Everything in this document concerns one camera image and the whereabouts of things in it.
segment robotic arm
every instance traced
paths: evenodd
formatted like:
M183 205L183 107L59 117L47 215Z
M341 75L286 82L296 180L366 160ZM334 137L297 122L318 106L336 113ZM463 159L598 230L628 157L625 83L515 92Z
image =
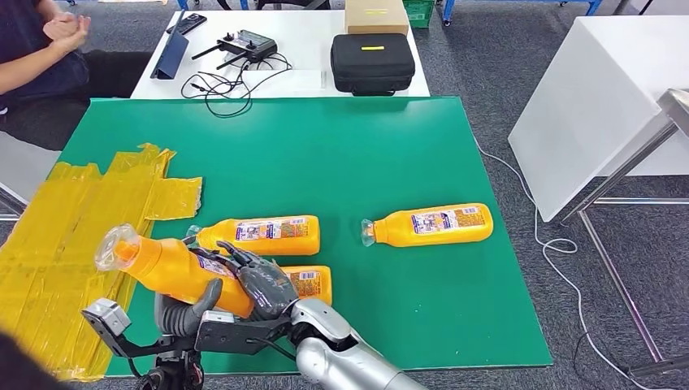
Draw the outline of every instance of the robotic arm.
M292 307L289 340L297 368L312 384L331 389L425 390L371 348L347 320L319 299Z
M159 328L165 323L167 330L184 331L163 336L151 346L140 347L124 337L130 321L116 303L101 298L82 311L116 356L131 361L136 356L157 354L156 367L141 376L139 389L200 390L203 384L201 351L255 354L267 346L294 359L305 379L320 384L325 390L426 389L371 348L328 304L315 298L298 299L289 279L274 262L228 243L223 242L220 246L227 249L229 257L204 249L195 250L197 254L226 265L236 275L256 305L249 321L236 321L229 313L213 310L204 311L199 320L198 304L186 307L174 304L168 307L187 313L172 316L183 323L174 324L170 323L170 315L165 321L158 318L161 313L157 307ZM199 302L208 304L206 298L217 289L211 286L213 283L217 284L210 282ZM198 330L189 334L187 331L196 321L199 322ZM296 356L275 344L284 336L296 348ZM130 366L137 375L133 364Z

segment cardboard box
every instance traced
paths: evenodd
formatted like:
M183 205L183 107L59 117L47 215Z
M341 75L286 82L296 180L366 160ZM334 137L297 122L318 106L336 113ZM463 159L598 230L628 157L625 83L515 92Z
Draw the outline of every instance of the cardboard box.
M345 0L344 24L348 34L407 35L409 31L402 0Z

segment black case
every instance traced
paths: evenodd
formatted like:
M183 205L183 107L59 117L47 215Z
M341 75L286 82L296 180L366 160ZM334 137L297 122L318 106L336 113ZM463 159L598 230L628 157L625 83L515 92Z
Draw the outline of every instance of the black case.
M335 88L355 96L392 96L409 88L416 72L404 34L349 34L332 40Z

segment black pants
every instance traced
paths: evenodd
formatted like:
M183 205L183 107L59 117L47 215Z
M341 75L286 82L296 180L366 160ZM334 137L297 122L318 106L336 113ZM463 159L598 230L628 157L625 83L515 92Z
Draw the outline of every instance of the black pants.
M11 106L0 115L0 131L48 150L62 150L81 121L90 98L129 98L137 86L151 53L105 52L84 54L89 83L83 90Z

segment green basket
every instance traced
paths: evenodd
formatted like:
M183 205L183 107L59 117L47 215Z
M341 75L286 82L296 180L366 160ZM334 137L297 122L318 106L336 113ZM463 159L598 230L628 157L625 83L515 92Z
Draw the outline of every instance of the green basket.
M436 0L403 0L409 25L414 28L428 28Z

